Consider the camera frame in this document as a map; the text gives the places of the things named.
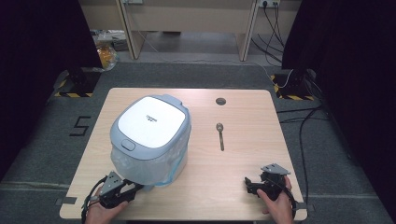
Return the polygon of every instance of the table top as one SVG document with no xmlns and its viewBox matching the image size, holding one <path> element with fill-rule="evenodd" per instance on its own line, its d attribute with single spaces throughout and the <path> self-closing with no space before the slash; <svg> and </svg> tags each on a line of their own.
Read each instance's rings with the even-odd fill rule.
<svg viewBox="0 0 396 224">
<path fill-rule="evenodd" d="M 191 113 L 187 164 L 167 187 L 140 190 L 117 219 L 121 220 L 266 220 L 264 202 L 248 194 L 245 176 L 260 182 L 261 167 L 277 163 L 291 172 L 292 193 L 303 197 L 290 160 L 271 95 L 263 90 L 142 89 L 110 90 L 66 197 L 60 215 L 80 218 L 81 206 L 96 182 L 116 171 L 111 159 L 110 128 L 135 100 L 152 94 L 170 94 Z M 225 105 L 216 100 L 224 98 Z M 216 124 L 224 126 L 220 150 Z M 306 219 L 298 210 L 295 220 Z"/>
</svg>

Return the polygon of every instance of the hand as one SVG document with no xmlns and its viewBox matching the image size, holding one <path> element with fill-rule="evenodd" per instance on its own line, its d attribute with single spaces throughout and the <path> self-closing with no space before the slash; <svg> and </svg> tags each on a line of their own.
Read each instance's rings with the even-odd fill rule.
<svg viewBox="0 0 396 224">
<path fill-rule="evenodd" d="M 99 192 L 101 190 L 99 188 L 95 195 L 99 196 Z M 118 215 L 122 210 L 124 210 L 128 206 L 128 202 L 120 203 L 117 207 L 114 208 L 104 208 L 100 203 L 90 203 L 87 219 L 85 221 L 86 224 L 108 224 L 111 219 L 113 219 L 116 215 Z"/>
<path fill-rule="evenodd" d="M 291 190 L 291 183 L 285 176 L 286 188 Z M 261 189 L 257 189 L 257 194 L 267 205 L 267 209 L 262 210 L 264 214 L 271 214 L 277 224 L 290 224 L 293 222 L 291 214 L 291 202 L 289 196 L 282 190 L 275 201 L 268 198 L 267 194 Z"/>
</svg>

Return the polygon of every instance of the round hole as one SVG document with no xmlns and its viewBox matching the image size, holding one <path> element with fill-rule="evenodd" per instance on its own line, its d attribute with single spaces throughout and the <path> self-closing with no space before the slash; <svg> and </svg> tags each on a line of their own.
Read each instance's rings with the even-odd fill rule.
<svg viewBox="0 0 396 224">
<path fill-rule="evenodd" d="M 227 103 L 227 101 L 224 98 L 216 99 L 216 104 L 218 105 L 225 105 L 225 103 Z"/>
</svg>

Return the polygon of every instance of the white rice cooker lid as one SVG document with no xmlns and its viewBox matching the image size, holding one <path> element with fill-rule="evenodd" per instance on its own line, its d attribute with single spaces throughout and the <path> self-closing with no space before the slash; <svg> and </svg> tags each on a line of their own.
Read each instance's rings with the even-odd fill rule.
<svg viewBox="0 0 396 224">
<path fill-rule="evenodd" d="M 144 97 L 119 119 L 119 129 L 136 143 L 163 147 L 177 133 L 186 115 L 176 107 L 153 97 Z"/>
</svg>

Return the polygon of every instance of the gray floor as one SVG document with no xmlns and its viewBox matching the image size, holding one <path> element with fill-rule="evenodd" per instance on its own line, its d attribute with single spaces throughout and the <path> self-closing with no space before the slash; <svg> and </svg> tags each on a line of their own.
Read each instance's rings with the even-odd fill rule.
<svg viewBox="0 0 396 224">
<path fill-rule="evenodd" d="M 147 40 L 139 60 L 132 61 L 128 52 L 119 53 L 120 63 L 101 75 L 92 97 L 49 98 L 30 143 L 0 185 L 1 223 L 79 223 L 61 219 L 57 201 L 68 190 L 106 94 L 113 87 L 268 90 L 273 94 L 276 111 L 319 104 L 318 100 L 276 98 L 267 75 L 289 71 L 270 66 L 254 46 L 250 46 L 247 62 L 240 63 L 233 35 L 156 32 L 150 33 Z M 279 113 L 278 118 L 303 118 L 307 113 Z M 74 128 L 80 116 L 89 117 L 80 121 L 89 128 L 85 135 L 70 136 L 81 133 L 81 129 Z M 304 223 L 392 223 L 362 169 L 347 157 L 332 121 L 324 120 L 327 114 L 319 111 L 314 118 L 304 124 L 302 132 L 312 208 Z M 282 123 L 281 127 L 305 195 L 300 125 Z"/>
</svg>

